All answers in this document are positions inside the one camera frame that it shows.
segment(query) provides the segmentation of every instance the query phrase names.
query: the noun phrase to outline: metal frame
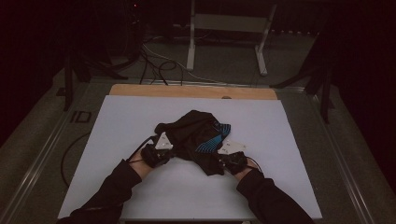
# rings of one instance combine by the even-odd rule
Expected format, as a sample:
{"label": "metal frame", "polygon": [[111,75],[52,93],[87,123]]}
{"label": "metal frame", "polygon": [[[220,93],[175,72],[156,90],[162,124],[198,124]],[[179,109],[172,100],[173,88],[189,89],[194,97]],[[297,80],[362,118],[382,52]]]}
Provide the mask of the metal frame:
{"label": "metal frame", "polygon": [[276,12],[276,5],[271,6],[268,18],[236,17],[224,15],[195,14],[195,0],[191,0],[191,26],[190,26],[190,46],[187,56],[187,70],[194,69],[195,60],[195,29],[242,31],[252,33],[262,33],[262,41],[255,47],[257,63],[259,64],[260,75],[265,77],[268,71],[265,65],[262,51],[265,40],[270,32],[271,23]]}

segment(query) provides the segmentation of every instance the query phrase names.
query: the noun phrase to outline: black cable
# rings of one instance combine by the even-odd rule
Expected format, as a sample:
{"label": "black cable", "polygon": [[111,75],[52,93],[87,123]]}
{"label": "black cable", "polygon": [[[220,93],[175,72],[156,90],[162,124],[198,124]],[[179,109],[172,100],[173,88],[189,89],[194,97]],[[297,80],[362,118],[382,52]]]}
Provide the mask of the black cable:
{"label": "black cable", "polygon": [[154,136],[150,136],[148,137],[145,141],[143,141],[142,144],[140,144],[140,146],[134,151],[134,153],[132,153],[132,155],[127,159],[127,161],[130,161],[132,159],[132,157],[139,151],[139,149],[145,145],[149,140],[154,141]]}
{"label": "black cable", "polygon": [[[147,59],[147,60],[148,60],[149,57],[150,57],[150,58],[162,59],[162,60],[166,60],[166,61],[167,61],[167,62],[161,63],[160,66],[156,66],[154,63],[149,62],[149,63],[151,64],[151,67],[152,67],[153,69],[154,69],[154,68],[158,69],[158,73],[155,71],[155,72],[154,72],[154,76],[158,75],[158,77],[163,77],[163,74],[161,73],[161,71],[170,71],[170,70],[175,69],[175,68],[178,66],[178,68],[180,69],[180,74],[181,74],[180,86],[183,85],[183,80],[184,80],[183,67],[182,67],[178,62],[176,62],[176,61],[174,61],[174,60],[171,60],[171,59],[166,59],[166,58],[164,58],[164,57],[159,57],[159,56],[154,56],[154,55],[148,55],[148,54],[146,53],[146,51],[143,50],[143,49],[142,49],[142,53],[144,53],[144,56],[143,56],[143,57],[144,57],[144,58],[146,57],[145,59]],[[163,68],[163,66],[166,65],[166,64],[168,64],[168,63],[172,63],[174,66],[171,67],[171,68]]]}
{"label": "black cable", "polygon": [[64,183],[66,184],[66,186],[69,188],[69,183],[66,180],[66,177],[64,176],[64,159],[66,158],[67,153],[69,152],[69,150],[72,148],[72,146],[78,142],[81,138],[87,136],[88,134],[90,134],[91,132],[88,133],[84,133],[82,136],[80,136],[79,138],[77,138],[76,140],[74,140],[72,142],[72,144],[70,144],[66,151],[64,152],[64,155],[62,156],[62,160],[61,160],[61,175],[62,175],[62,180],[64,181]]}
{"label": "black cable", "polygon": [[247,166],[247,167],[248,168],[252,168],[252,169],[256,169],[256,170],[258,169],[260,171],[260,173],[262,173],[262,168],[260,167],[260,165],[255,160],[251,159],[250,157],[247,157],[247,158],[252,160],[257,165],[258,168],[253,167],[253,166]]}
{"label": "black cable", "polygon": [[[143,49],[141,50],[141,52],[143,52],[143,53],[141,53],[141,56],[146,60],[146,62],[148,63],[148,65],[151,66],[151,68],[153,69],[154,74],[158,75],[158,76],[160,77],[160,79],[163,80],[163,83],[165,83],[165,85],[168,86],[169,84],[166,82],[166,80],[165,80],[165,78],[163,77],[163,75],[161,74],[161,72],[160,72],[160,73],[156,73],[156,71],[155,71],[155,68],[159,69],[159,71],[160,71],[160,68],[157,67],[154,63],[152,63],[152,62],[149,60],[149,56],[147,55],[147,53],[146,53]],[[146,66],[145,66],[145,71],[144,71],[142,77],[140,78],[141,81],[143,80],[143,76],[144,76],[145,73],[146,73]]]}

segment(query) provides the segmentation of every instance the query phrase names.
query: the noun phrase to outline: white table surface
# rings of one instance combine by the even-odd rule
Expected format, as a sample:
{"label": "white table surface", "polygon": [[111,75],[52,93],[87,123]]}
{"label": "white table surface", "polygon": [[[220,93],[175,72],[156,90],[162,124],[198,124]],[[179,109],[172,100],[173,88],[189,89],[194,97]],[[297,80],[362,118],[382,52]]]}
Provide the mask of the white table surface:
{"label": "white table surface", "polygon": [[[154,135],[158,123],[174,122],[193,109],[231,124],[227,139],[245,144],[245,154],[259,163],[265,176],[273,178],[309,216],[321,218],[280,101],[142,96],[106,97],[59,217],[87,202],[120,160]],[[206,176],[194,162],[174,158],[134,187],[120,219],[255,219],[236,185],[228,173]]]}

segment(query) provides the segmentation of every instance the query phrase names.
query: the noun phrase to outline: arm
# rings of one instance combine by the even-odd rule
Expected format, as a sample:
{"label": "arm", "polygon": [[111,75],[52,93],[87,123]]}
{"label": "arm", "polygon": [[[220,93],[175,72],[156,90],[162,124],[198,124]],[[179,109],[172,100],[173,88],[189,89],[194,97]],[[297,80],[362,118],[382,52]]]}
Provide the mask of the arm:
{"label": "arm", "polygon": [[152,170],[141,161],[140,152],[131,161],[136,162],[122,160],[81,208],[57,223],[117,223],[123,203],[132,196],[132,187],[139,184]]}
{"label": "arm", "polygon": [[[248,165],[256,166],[250,160]],[[257,170],[246,168],[234,175],[239,180],[237,190],[247,198],[257,219],[268,224],[313,224],[311,217],[274,181]]]}

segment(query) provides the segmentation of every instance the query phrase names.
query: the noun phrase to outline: black cloth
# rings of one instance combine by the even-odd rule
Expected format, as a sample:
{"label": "black cloth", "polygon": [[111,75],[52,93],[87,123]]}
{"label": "black cloth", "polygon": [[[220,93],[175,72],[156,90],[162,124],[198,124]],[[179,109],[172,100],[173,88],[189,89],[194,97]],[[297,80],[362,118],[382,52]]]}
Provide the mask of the black cloth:
{"label": "black cloth", "polygon": [[[81,209],[60,219],[57,224],[117,223],[122,204],[131,198],[132,187],[141,181],[136,171],[126,161],[121,161]],[[263,224],[314,223],[291,197],[275,186],[272,179],[265,178],[258,171],[249,172],[239,182],[237,190],[247,198],[249,208]],[[86,211],[97,207],[106,209]]]}
{"label": "black cloth", "polygon": [[160,123],[154,130],[158,135],[166,132],[176,156],[195,161],[207,175],[224,175],[216,154],[230,131],[230,124],[219,123],[211,113],[197,110],[173,123]]}
{"label": "black cloth", "polygon": [[140,182],[140,175],[122,160],[81,208],[73,211],[70,217],[58,220],[57,224],[118,223],[122,204],[131,198],[132,188]]}
{"label": "black cloth", "polygon": [[236,188],[247,198],[248,206],[263,224],[313,224],[312,218],[274,180],[257,170],[250,171]]}

